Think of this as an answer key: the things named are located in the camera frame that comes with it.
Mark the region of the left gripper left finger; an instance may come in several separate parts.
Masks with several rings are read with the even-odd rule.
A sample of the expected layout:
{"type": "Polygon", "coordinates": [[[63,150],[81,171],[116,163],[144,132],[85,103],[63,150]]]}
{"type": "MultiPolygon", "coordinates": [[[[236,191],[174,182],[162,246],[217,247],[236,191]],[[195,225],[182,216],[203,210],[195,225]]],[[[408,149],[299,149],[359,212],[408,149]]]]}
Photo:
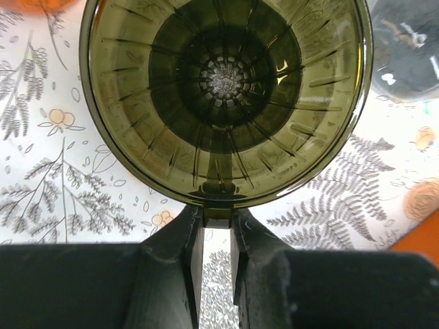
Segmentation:
{"type": "Polygon", "coordinates": [[[202,209],[185,206],[141,243],[124,328],[198,328],[204,227],[202,209]]]}

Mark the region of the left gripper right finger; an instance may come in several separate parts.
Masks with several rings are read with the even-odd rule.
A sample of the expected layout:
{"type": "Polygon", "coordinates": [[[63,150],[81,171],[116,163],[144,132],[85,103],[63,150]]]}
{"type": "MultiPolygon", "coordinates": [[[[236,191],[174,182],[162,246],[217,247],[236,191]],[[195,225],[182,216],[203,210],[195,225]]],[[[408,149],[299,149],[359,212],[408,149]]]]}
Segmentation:
{"type": "Polygon", "coordinates": [[[285,252],[291,247],[247,209],[235,210],[230,228],[233,303],[240,328],[289,328],[285,252]]]}

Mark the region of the green glass dripper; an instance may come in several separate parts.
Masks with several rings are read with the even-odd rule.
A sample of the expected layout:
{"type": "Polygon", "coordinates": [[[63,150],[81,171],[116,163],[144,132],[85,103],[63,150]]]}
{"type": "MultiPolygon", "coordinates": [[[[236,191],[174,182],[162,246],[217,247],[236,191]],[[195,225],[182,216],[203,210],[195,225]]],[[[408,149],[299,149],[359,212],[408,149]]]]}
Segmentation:
{"type": "Polygon", "coordinates": [[[227,228],[304,186],[370,88],[365,1],[87,1],[84,98],[117,160],[227,228]]]}

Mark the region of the orange liquid glass carafe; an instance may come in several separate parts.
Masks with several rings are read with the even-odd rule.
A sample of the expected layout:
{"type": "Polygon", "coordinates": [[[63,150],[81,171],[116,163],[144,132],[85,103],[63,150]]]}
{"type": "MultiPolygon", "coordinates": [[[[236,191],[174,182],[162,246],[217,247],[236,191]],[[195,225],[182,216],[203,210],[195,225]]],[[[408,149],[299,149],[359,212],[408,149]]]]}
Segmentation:
{"type": "Polygon", "coordinates": [[[52,14],[66,10],[78,0],[18,0],[13,1],[13,10],[30,15],[52,14]]]}

